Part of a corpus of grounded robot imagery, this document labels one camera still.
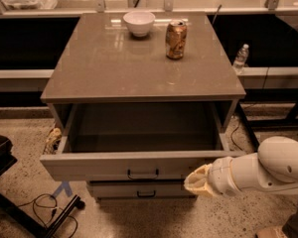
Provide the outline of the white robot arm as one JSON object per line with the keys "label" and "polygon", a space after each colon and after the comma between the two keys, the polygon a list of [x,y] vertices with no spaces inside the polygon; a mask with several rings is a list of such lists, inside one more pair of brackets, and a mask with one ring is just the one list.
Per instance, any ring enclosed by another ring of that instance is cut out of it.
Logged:
{"label": "white robot arm", "polygon": [[267,138],[256,153],[219,158],[195,169],[186,177],[184,188],[206,197],[251,190],[298,194],[298,142],[281,136]]}

